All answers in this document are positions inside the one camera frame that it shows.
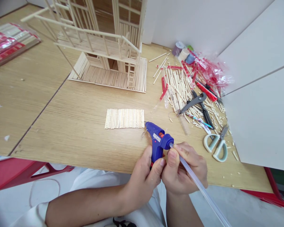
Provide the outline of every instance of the thread spool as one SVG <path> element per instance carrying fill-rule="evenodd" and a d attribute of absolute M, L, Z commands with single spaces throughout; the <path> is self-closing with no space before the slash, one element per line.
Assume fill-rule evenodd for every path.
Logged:
<path fill-rule="evenodd" d="M 184 44 L 181 41 L 178 41 L 176 42 L 176 45 L 171 53 L 173 54 L 173 56 L 177 57 L 179 56 L 183 48 L 184 48 Z"/>
<path fill-rule="evenodd" d="M 187 56 L 185 62 L 190 65 L 191 63 L 193 63 L 195 61 L 195 59 L 196 59 L 195 56 L 192 55 L 191 53 L 189 53 L 189 55 Z"/>
<path fill-rule="evenodd" d="M 189 55 L 188 49 L 187 48 L 182 49 L 182 51 L 181 51 L 181 53 L 179 55 L 180 61 L 184 61 L 187 58 L 188 55 Z"/>
<path fill-rule="evenodd" d="M 192 47 L 191 45 L 188 45 L 188 46 L 187 46 L 187 49 L 193 51 L 193 47 Z"/>

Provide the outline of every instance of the blue glue gun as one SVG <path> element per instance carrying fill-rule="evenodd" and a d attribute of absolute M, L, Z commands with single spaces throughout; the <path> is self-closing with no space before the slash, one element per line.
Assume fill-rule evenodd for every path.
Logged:
<path fill-rule="evenodd" d="M 145 126 L 152 140 L 152 165 L 156 160 L 163 157 L 163 149 L 170 149 L 169 144 L 174 143 L 174 138 L 169 134 L 165 134 L 165 131 L 154 123 L 145 122 Z"/>

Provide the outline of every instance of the hand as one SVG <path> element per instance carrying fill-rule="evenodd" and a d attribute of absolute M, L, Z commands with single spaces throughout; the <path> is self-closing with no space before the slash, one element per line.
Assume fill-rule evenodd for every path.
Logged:
<path fill-rule="evenodd" d="M 162 181 L 168 192 L 182 195 L 199 190 L 182 164 L 180 165 L 179 155 L 189 164 L 203 186 L 208 187 L 206 160 L 198 155 L 192 146 L 187 142 L 174 144 L 174 148 L 171 148 L 167 154 L 168 160 L 162 173 Z"/>
<path fill-rule="evenodd" d="M 152 146 L 149 145 L 137 161 L 129 182 L 123 188 L 123 198 L 126 199 L 130 212 L 146 204 L 151 199 L 153 190 L 161 182 L 165 160 L 163 158 L 158 159 L 150 170 L 151 155 Z"/>

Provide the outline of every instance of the plastic bag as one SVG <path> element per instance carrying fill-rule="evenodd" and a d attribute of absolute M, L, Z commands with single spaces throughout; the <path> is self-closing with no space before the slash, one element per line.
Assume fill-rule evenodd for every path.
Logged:
<path fill-rule="evenodd" d="M 39 43 L 41 39 L 31 29 L 8 23 L 0 26 L 0 66 Z"/>
<path fill-rule="evenodd" d="M 225 87 L 234 83 L 231 75 L 227 74 L 226 63 L 221 61 L 216 54 L 205 55 L 198 53 L 192 64 L 194 77 L 198 74 L 210 85 L 214 91 L 222 95 Z"/>

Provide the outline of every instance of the fingernail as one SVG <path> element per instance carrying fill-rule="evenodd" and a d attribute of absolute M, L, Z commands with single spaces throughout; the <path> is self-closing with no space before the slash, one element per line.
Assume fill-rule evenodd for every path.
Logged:
<path fill-rule="evenodd" d="M 164 166 L 164 165 L 165 165 L 165 159 L 161 159 L 160 166 Z"/>
<path fill-rule="evenodd" d="M 170 154 L 170 156 L 171 156 L 172 158 L 176 158 L 176 157 L 177 157 L 176 152 L 173 151 L 173 150 L 169 150 L 169 154 Z"/>

